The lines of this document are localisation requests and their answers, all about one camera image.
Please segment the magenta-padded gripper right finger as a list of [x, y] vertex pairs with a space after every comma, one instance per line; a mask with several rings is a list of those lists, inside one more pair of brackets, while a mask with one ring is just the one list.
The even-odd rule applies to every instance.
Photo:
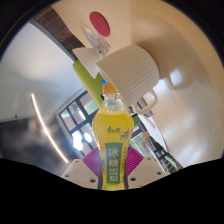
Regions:
[[128, 189], [146, 186], [165, 176], [165, 171], [153, 157], [144, 157], [133, 147], [128, 148], [125, 172]]

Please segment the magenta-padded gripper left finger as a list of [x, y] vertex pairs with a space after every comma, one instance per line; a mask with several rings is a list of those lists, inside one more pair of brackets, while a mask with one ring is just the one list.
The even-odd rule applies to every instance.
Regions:
[[82, 159], [74, 159], [62, 174], [62, 178], [83, 188], [97, 189], [101, 174], [101, 161], [95, 148]]

